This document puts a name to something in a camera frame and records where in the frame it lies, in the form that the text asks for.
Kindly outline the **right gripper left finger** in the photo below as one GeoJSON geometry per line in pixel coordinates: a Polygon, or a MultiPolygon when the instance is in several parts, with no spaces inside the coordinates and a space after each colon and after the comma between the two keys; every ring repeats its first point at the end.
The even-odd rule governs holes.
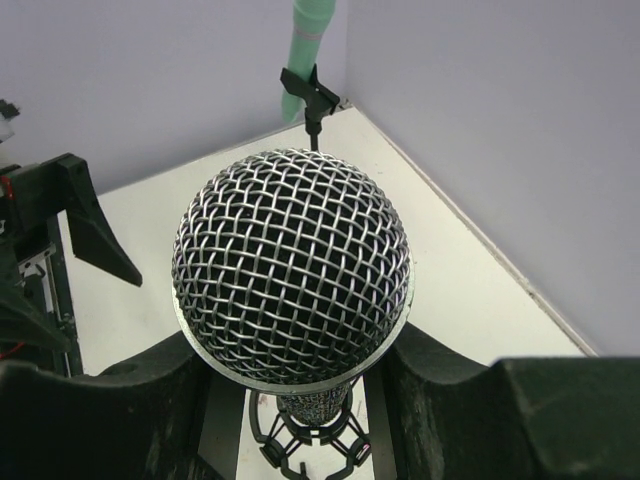
{"type": "Polygon", "coordinates": [[[1,364],[4,479],[207,479],[195,420],[205,366],[184,335],[65,378],[1,364]]]}

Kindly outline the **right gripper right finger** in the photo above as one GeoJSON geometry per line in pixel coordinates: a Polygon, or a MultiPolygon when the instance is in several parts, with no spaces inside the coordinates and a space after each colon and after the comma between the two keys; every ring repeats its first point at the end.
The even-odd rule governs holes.
{"type": "Polygon", "coordinates": [[[407,325],[372,370],[378,479],[635,479],[635,357],[481,365],[407,325]]]}

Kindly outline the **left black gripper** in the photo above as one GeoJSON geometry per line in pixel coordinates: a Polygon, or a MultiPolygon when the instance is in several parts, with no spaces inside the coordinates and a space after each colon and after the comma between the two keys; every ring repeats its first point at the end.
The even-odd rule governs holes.
{"type": "MultiPolygon", "coordinates": [[[[1,169],[1,240],[18,250],[52,244],[49,221],[65,210],[76,258],[131,285],[143,276],[117,240],[98,201],[88,163],[73,154],[54,162],[1,169]]],[[[70,340],[50,326],[19,286],[1,281],[1,341],[53,351],[70,350],[70,340]]]]}

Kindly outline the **black tripod shock-mount stand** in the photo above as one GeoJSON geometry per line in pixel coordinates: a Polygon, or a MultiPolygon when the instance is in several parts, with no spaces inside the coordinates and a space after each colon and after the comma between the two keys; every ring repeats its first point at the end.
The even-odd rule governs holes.
{"type": "Polygon", "coordinates": [[[312,395],[274,396],[252,391],[248,400],[251,435],[266,462],[286,479],[308,479],[310,462],[298,451],[329,448],[343,465],[327,476],[347,479],[372,453],[371,440],[353,412],[351,381],[312,395]]]}

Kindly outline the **black glitter microphone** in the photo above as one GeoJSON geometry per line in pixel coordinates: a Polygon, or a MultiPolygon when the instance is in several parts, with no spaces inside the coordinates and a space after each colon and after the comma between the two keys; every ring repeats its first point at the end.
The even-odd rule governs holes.
{"type": "Polygon", "coordinates": [[[414,263],[392,202],[362,170],[308,149],[232,163],[194,196],[171,261],[174,309],[215,371],[333,420],[408,320],[414,263]]]}

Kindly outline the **black round-base clip stand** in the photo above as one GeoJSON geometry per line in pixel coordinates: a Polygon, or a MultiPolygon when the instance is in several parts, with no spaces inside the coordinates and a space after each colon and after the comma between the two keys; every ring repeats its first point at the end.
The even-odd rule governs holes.
{"type": "Polygon", "coordinates": [[[340,97],[319,81],[317,65],[313,66],[308,79],[283,68],[280,82],[284,87],[281,101],[283,119],[292,122],[302,110],[310,148],[318,152],[322,122],[335,113],[341,103],[340,97]]]}

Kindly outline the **teal plastic microphone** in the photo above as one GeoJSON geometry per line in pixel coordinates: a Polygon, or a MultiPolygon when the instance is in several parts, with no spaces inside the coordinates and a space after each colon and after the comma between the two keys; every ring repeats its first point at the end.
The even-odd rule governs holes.
{"type": "Polygon", "coordinates": [[[320,43],[335,10],[336,0],[295,0],[293,33],[285,69],[304,81],[310,79],[320,43]]]}

